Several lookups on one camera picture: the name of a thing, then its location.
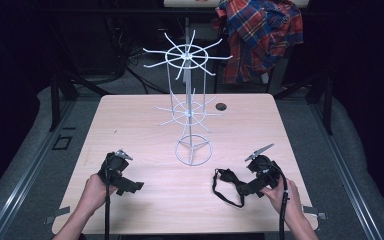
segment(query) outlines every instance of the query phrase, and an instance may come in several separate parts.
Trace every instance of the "red plaid cloth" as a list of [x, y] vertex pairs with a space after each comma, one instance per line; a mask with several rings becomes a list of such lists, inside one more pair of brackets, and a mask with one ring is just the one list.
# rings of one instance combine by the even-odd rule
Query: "red plaid cloth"
[[273, 68], [287, 47], [303, 42], [301, 12], [291, 1], [222, 0], [230, 55], [225, 83], [244, 83]]

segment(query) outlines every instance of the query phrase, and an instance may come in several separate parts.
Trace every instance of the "black velcro strap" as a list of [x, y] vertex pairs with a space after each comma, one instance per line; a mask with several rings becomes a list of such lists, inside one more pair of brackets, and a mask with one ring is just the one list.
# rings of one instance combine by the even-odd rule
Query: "black velcro strap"
[[216, 191], [216, 186], [217, 186], [217, 175], [218, 173], [220, 173], [220, 180], [224, 181], [224, 182], [231, 182], [233, 184], [235, 184], [236, 186], [236, 191], [238, 191], [239, 187], [242, 186], [242, 185], [245, 185], [246, 183], [240, 181], [235, 173], [233, 173], [230, 169], [227, 169], [227, 170], [224, 170], [224, 169], [216, 169], [215, 170], [215, 174], [214, 174], [214, 177], [213, 177], [213, 192], [214, 194], [219, 197], [221, 200], [233, 205], [233, 206], [236, 206], [238, 208], [242, 208], [244, 205], [245, 205], [245, 195], [243, 194], [240, 194], [239, 191], [238, 191], [238, 194], [240, 196], [240, 200], [241, 200], [241, 205], [239, 204], [236, 204], [230, 200], [228, 200], [225, 196], [223, 196], [223, 194], [219, 193]]

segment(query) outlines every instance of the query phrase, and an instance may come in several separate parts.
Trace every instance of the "gray floor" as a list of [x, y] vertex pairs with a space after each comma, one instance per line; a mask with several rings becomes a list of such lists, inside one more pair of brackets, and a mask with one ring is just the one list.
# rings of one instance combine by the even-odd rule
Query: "gray floor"
[[[146, 55], [130, 67], [168, 89], [165, 67], [143, 68], [143, 64], [158, 61], [159, 57]], [[202, 92], [202, 71], [195, 71], [192, 76], [197, 92]], [[207, 76], [207, 80], [206, 92], [211, 93], [212, 78]], [[114, 94], [144, 94], [140, 82], [129, 73], [99, 86]], [[51, 224], [44, 224], [44, 220], [59, 208], [100, 99], [83, 86], [77, 89], [80, 93], [77, 101], [61, 99], [63, 118], [54, 133], [48, 132], [49, 88], [38, 95], [41, 109], [36, 122], [0, 181], [0, 239], [52, 237]], [[183, 93], [182, 80], [173, 81], [172, 89]], [[255, 90], [255, 87], [219, 86], [219, 92]], [[150, 94], [159, 93], [150, 90]], [[384, 199], [367, 174], [361, 142], [342, 105], [334, 101], [333, 136], [326, 135], [320, 125], [319, 106], [307, 105], [302, 93], [278, 100], [277, 105], [313, 205], [329, 216], [328, 220], [320, 220], [319, 238], [384, 239]], [[54, 146], [58, 136], [71, 138], [66, 150], [52, 150], [59, 147]], [[277, 238], [277, 233], [266, 234], [266, 239]], [[102, 239], [102, 236], [88, 236], [88, 239]]]

